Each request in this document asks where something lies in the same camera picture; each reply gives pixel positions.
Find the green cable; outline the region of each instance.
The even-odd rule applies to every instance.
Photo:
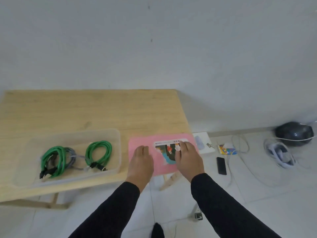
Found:
[[[104,156],[102,156],[97,161],[94,161],[92,157],[93,151],[98,147],[105,147],[106,152]],[[111,152],[112,152],[112,145],[108,141],[101,140],[101,141],[93,142],[89,144],[89,146],[86,149],[86,155],[85,155],[87,157],[86,164],[90,166],[91,168],[97,167],[101,171],[105,171],[107,170],[105,166],[109,162]]]
[[[55,159],[56,156],[59,155],[58,165],[51,169],[48,169],[48,162],[51,158]],[[66,165],[66,150],[62,146],[55,146],[50,148],[41,159],[41,173],[40,179],[42,179],[47,174],[51,175],[51,178],[60,176],[64,170]]]

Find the black long sleeve shirt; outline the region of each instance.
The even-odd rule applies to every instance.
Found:
[[[207,174],[195,176],[191,190],[199,208],[221,238],[280,238]],[[121,237],[139,196],[136,185],[124,182],[69,238]]]

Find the black shoe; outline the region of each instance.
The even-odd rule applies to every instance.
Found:
[[[155,223],[152,230],[151,238],[164,238],[164,237],[165,236],[164,236],[163,228],[161,227],[159,223]]]

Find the clear plastic container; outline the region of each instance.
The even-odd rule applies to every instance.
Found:
[[[40,180],[41,157],[49,148],[54,146],[71,147],[77,155],[84,156],[86,148],[90,143],[101,140],[107,140],[112,145],[112,153],[106,165],[106,171],[100,171],[97,168],[89,168],[87,171],[68,168],[58,177],[49,178],[45,182]],[[97,161],[104,154],[105,148],[100,147],[95,149],[93,160]],[[87,164],[84,158],[77,157],[73,166],[85,168]],[[113,175],[119,172],[120,166],[121,140],[120,132],[117,129],[111,128],[38,136],[32,138],[21,153],[13,184],[23,188],[61,184],[90,177]]]

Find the person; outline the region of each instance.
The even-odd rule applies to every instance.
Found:
[[[205,173],[203,160],[194,145],[180,142],[180,149],[175,154],[177,168],[190,182],[193,198],[221,238],[280,237]],[[153,171],[153,158],[149,155],[149,147],[138,147],[130,161],[125,182],[69,238],[121,237],[140,193],[150,181]],[[159,224],[154,225],[151,237],[164,237]]]

